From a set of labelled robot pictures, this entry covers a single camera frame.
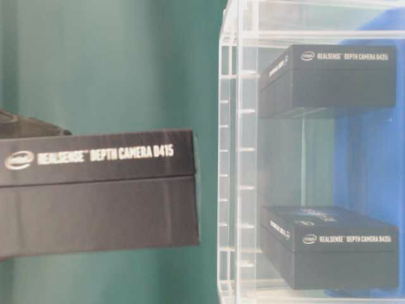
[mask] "blue panel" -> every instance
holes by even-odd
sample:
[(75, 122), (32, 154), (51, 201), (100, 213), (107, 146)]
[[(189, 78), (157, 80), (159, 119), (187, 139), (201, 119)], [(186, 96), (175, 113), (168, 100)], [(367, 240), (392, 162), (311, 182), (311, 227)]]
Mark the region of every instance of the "blue panel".
[[(405, 30), (405, 9), (393, 9), (361, 30)], [(335, 121), (335, 205), (399, 227), (399, 287), (334, 295), (404, 296), (404, 40), (351, 40), (343, 44), (395, 45), (396, 106)]]

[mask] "box lid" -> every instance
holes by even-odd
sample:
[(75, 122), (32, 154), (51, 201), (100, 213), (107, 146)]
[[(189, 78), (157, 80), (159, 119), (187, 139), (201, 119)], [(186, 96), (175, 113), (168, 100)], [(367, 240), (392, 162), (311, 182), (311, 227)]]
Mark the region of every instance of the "box lid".
[(194, 173), (191, 130), (0, 140), (0, 187)]
[(394, 225), (337, 207), (263, 207), (261, 225), (293, 252), (397, 251)]
[(367, 71), (395, 68), (395, 46), (293, 44), (261, 73), (259, 91), (291, 70)]

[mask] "black box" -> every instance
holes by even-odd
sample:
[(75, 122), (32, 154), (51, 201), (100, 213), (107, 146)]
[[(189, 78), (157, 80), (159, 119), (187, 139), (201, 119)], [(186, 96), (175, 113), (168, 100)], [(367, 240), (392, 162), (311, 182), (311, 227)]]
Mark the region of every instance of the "black box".
[(49, 122), (22, 117), (0, 110), (0, 138), (23, 138), (40, 136), (70, 135), (69, 130), (62, 129)]
[(395, 102), (394, 46), (291, 45), (259, 79), (261, 118), (352, 115)]
[(294, 289), (398, 285), (394, 225), (336, 207), (264, 207), (260, 244)]
[(190, 130), (0, 140), (0, 257), (199, 242)]

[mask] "clear acrylic display case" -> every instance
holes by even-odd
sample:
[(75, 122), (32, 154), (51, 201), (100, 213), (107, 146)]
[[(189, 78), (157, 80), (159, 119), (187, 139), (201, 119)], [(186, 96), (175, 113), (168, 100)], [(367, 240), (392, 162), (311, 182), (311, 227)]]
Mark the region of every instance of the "clear acrylic display case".
[[(218, 76), (221, 303), (405, 303), (401, 89), (405, 13), (401, 7), (405, 1), (228, 0)], [(395, 46), (396, 105), (348, 117), (314, 118), (307, 115), (309, 110), (294, 118), (261, 118), (260, 75), (293, 44)], [(378, 158), (381, 164), (374, 165)], [(261, 248), (260, 215), (267, 205), (339, 205), (395, 225), (399, 229), (397, 287), (342, 292), (291, 288)]]

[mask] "green backdrop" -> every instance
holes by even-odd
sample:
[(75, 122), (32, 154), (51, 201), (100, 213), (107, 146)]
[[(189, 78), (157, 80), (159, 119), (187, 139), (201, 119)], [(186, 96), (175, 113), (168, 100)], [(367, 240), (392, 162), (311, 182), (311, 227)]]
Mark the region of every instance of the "green backdrop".
[(5, 304), (217, 303), (218, 34), (225, 0), (0, 0), (1, 106), (74, 134), (193, 128), (201, 245), (16, 258)]

